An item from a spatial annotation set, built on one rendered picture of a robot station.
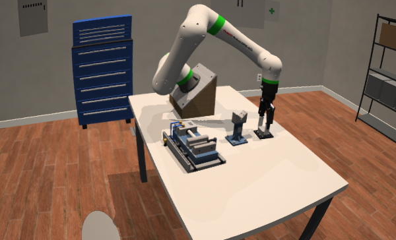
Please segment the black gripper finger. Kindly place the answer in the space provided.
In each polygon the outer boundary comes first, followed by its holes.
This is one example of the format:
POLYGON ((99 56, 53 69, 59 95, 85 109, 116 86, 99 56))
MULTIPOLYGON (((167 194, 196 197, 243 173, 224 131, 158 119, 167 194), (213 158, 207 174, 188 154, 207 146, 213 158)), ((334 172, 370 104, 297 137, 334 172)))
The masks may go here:
POLYGON ((265 110, 267 112, 267 122, 265 123, 264 135, 268 135, 269 134, 270 125, 273 124, 273 117, 274 117, 275 107, 273 107, 273 105, 271 103, 271 108, 269 110, 269 109, 267 109, 267 103, 265 103, 265 110))
POLYGON ((258 126, 257 127, 263 126, 263 119, 264 119, 264 116, 265 116, 264 114, 265 114, 265 111, 266 111, 264 105, 265 105, 265 101, 263 101, 263 98, 260 98, 259 111, 258 111, 259 122, 258 122, 258 126))

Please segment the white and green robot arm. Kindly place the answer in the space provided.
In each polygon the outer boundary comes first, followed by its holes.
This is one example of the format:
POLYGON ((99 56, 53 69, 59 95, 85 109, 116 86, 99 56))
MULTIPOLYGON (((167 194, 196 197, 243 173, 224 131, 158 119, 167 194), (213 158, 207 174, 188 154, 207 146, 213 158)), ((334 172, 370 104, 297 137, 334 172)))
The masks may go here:
POLYGON ((194 73, 186 62, 205 39, 207 32, 232 45, 263 69, 260 86, 263 92, 267 94, 278 92, 282 71, 281 60, 244 36, 210 8, 194 5, 180 26, 170 53, 163 56, 158 64, 152 80, 152 88, 158 95, 170 94, 176 84, 182 93, 188 93, 198 85, 201 77, 194 73))

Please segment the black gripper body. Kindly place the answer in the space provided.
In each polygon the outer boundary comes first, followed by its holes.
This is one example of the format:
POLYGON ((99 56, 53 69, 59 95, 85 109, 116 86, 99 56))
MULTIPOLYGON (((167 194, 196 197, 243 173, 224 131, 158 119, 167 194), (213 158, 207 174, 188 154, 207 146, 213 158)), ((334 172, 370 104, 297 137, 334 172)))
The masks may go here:
POLYGON ((273 104, 273 100, 275 100, 275 95, 276 94, 267 94, 262 91, 262 98, 265 103, 267 103, 267 109, 271 107, 271 103, 273 104))

